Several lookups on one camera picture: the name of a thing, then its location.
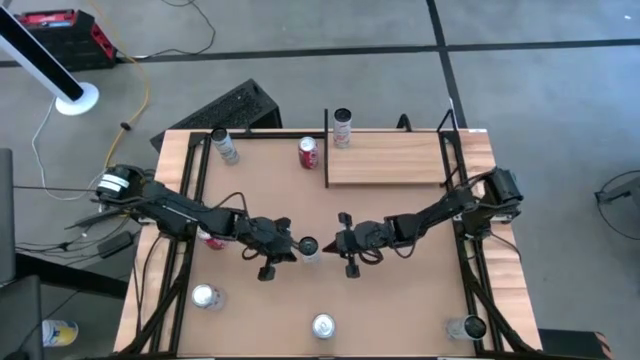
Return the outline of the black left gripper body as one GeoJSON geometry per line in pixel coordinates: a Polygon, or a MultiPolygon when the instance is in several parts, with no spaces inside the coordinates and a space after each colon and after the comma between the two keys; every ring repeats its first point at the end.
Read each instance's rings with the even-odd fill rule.
{"type": "Polygon", "coordinates": [[[265,265],[260,268],[259,280],[273,280],[275,265],[289,262],[287,254],[293,251],[293,246],[287,235],[290,231],[291,220],[281,217],[271,220],[266,217],[239,218],[235,223],[235,239],[244,244],[247,249],[254,250],[257,255],[265,256],[265,265]]]}

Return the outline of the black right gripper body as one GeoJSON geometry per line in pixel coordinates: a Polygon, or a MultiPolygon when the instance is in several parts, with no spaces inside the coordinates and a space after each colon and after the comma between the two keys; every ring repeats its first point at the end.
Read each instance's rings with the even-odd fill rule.
{"type": "Polygon", "coordinates": [[[348,278],[359,278],[359,266],[355,257],[369,265],[376,265],[383,260],[381,248],[391,247],[395,240],[394,230],[388,223],[365,221],[353,225],[348,213],[339,213],[338,221],[344,229],[337,233],[337,251],[341,258],[347,260],[345,273],[348,278]]]}

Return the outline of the white slim can red band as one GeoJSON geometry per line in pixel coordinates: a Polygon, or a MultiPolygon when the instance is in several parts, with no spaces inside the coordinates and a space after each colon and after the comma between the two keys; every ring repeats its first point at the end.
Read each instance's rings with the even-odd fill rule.
{"type": "Polygon", "coordinates": [[[304,263],[317,263],[320,259],[319,244],[313,237],[303,237],[298,242],[298,251],[304,263]]]}

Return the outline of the red Coca-Cola can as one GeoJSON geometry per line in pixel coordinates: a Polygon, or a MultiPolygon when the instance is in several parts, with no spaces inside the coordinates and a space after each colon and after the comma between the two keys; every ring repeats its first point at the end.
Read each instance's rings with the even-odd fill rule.
{"type": "Polygon", "coordinates": [[[299,161],[303,168],[314,169],[318,166],[318,144],[312,137],[303,137],[298,143],[299,161]]]}
{"type": "Polygon", "coordinates": [[[211,234],[199,229],[196,233],[197,238],[212,250],[222,250],[226,247],[224,240],[218,239],[211,234]]]}

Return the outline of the white Celsius Arctic Vibe can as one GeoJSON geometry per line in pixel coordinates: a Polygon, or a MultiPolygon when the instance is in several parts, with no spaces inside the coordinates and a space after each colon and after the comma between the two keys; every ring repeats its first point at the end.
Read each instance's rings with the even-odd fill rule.
{"type": "Polygon", "coordinates": [[[225,128],[215,128],[211,133],[211,141],[226,164],[235,165],[239,162],[239,154],[225,128]]]}
{"type": "Polygon", "coordinates": [[[487,325],[477,315],[451,319],[446,324],[446,333],[455,340],[481,340],[487,333],[487,325]]]}

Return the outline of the white slim can red print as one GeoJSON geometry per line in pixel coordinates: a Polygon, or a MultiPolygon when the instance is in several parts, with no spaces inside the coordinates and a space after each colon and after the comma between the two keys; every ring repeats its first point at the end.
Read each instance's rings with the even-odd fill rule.
{"type": "Polygon", "coordinates": [[[334,111],[333,141],[338,148],[346,148],[350,143],[352,113],[347,108],[334,111]]]}

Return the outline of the silver Diet Coke can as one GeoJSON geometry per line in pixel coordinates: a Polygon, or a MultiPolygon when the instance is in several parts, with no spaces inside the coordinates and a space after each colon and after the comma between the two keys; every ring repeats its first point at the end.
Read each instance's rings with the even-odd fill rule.
{"type": "Polygon", "coordinates": [[[209,284],[197,285],[191,294],[192,303],[201,309],[221,310],[226,302],[223,289],[209,284]]]}
{"type": "Polygon", "coordinates": [[[312,334],[319,339],[330,339],[335,335],[336,323],[333,317],[327,313],[320,313],[314,317],[311,323],[312,334]]]}

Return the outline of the black power adapter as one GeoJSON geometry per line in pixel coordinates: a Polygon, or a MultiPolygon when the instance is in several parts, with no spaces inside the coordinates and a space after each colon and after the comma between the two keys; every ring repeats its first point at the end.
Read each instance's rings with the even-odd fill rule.
{"type": "Polygon", "coordinates": [[[133,244],[133,235],[129,231],[124,231],[98,245],[98,255],[102,259],[128,248],[133,244]]]}

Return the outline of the black floor beam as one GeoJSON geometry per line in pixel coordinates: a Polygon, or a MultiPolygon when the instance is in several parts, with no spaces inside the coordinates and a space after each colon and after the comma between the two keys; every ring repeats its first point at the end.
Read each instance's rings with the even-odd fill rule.
{"type": "Polygon", "coordinates": [[[124,299],[128,283],[97,273],[72,268],[29,255],[15,255],[17,278],[37,276],[49,286],[124,299]]]}

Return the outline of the yellow and white cup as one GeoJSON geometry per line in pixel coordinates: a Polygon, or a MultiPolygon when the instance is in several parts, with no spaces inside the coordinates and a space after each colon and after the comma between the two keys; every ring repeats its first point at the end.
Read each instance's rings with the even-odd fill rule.
{"type": "Polygon", "coordinates": [[[43,320],[42,345],[44,347],[64,347],[72,344],[79,333],[79,326],[74,321],[43,320]]]}

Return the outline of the black box with hazard stripes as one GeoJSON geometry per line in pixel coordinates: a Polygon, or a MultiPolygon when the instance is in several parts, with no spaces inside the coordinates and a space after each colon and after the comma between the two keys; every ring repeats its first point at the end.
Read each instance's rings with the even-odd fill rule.
{"type": "Polygon", "coordinates": [[[538,334],[548,354],[614,360],[608,339],[601,332],[539,329],[538,334]]]}

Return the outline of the dark grey chair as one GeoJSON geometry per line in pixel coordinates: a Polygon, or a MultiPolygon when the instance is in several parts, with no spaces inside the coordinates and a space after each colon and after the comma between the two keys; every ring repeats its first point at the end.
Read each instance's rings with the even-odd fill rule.
{"type": "Polygon", "coordinates": [[[40,282],[18,278],[13,154],[0,148],[0,360],[43,360],[40,282]]]}

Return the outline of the black and red crate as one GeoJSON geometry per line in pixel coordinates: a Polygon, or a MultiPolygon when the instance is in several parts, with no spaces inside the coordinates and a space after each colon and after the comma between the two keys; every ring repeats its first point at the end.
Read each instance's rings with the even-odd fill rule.
{"type": "Polygon", "coordinates": [[[89,13],[64,9],[23,12],[15,17],[70,72],[116,65],[117,49],[89,13]]]}

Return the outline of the white tower with dark panel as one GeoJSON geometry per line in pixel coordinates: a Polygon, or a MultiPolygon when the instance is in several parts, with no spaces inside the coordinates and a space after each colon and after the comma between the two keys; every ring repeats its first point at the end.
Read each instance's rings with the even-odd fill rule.
{"type": "Polygon", "coordinates": [[[88,82],[78,82],[2,5],[0,48],[54,95],[53,103],[59,113],[82,115],[97,104],[98,88],[88,82]]]}

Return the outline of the wooden shelf with black frame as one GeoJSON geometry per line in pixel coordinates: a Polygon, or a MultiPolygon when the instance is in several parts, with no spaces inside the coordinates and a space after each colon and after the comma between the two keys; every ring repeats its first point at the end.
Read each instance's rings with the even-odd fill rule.
{"type": "Polygon", "coordinates": [[[325,185],[432,185],[445,179],[439,134],[409,127],[353,129],[349,144],[323,149],[325,185]]]}

